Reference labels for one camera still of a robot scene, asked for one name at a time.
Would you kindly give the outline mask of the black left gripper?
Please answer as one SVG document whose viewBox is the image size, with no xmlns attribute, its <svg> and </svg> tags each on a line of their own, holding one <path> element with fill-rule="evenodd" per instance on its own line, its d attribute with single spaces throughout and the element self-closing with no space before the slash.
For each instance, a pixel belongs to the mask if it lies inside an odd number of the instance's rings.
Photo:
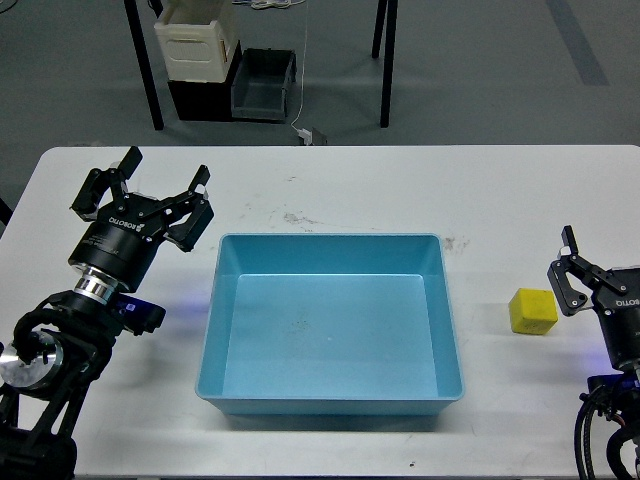
<svg viewBox="0 0 640 480">
<path fill-rule="evenodd" d="M 97 269 L 115 279 L 119 289 L 135 292 L 146 275 L 161 242 L 167 240 L 190 252 L 214 217 L 206 184 L 207 166 L 200 165 L 186 191 L 163 200 L 129 193 L 126 181 L 142 161 L 137 146 L 106 170 L 91 169 L 71 209 L 89 226 L 68 263 Z M 112 202 L 100 207 L 110 191 Z"/>
</svg>

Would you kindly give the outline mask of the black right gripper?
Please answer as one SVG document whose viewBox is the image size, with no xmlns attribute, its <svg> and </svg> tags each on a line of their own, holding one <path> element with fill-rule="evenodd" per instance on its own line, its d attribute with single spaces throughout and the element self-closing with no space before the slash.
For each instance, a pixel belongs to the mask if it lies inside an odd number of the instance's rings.
<svg viewBox="0 0 640 480">
<path fill-rule="evenodd" d="M 571 225 L 563 227 L 561 237 L 563 247 L 547 271 L 561 312 L 573 316 L 589 309 L 589 297 L 572 286 L 572 276 L 594 293 L 594 310 L 612 367 L 633 370 L 639 364 L 639 269 L 607 272 L 579 254 Z M 622 293 L 615 290 L 615 280 L 625 287 Z"/>
</svg>

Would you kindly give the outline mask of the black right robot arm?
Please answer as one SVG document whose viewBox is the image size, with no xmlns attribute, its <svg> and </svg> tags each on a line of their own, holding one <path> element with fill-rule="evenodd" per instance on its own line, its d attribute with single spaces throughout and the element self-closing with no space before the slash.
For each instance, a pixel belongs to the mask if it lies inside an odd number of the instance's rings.
<svg viewBox="0 0 640 480">
<path fill-rule="evenodd" d="M 550 263 L 547 277 L 563 315 L 591 310 L 598 317 L 612 368 L 609 375 L 587 379 L 580 395 L 573 449 L 580 479 L 596 477 L 591 427 L 598 415 L 618 425 L 605 448 L 609 469 L 617 479 L 637 479 L 622 460 L 622 448 L 639 444 L 639 269 L 604 269 L 579 254 L 571 226 L 562 230 L 563 248 Z"/>
</svg>

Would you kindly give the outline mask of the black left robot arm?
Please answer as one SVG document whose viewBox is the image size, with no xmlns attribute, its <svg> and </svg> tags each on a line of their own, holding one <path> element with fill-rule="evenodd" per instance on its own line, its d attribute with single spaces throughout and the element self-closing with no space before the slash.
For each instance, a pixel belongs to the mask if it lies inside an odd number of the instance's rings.
<svg viewBox="0 0 640 480">
<path fill-rule="evenodd" d="M 134 293 L 163 242 L 189 252 L 214 217 L 206 166 L 184 192 L 158 200 L 127 189 L 141 160 L 132 147 L 116 166 L 88 173 L 71 206 L 88 224 L 68 260 L 80 278 L 24 314 L 1 348 L 4 479 L 73 478 L 73 430 L 117 337 L 152 333 L 166 315 Z"/>
</svg>

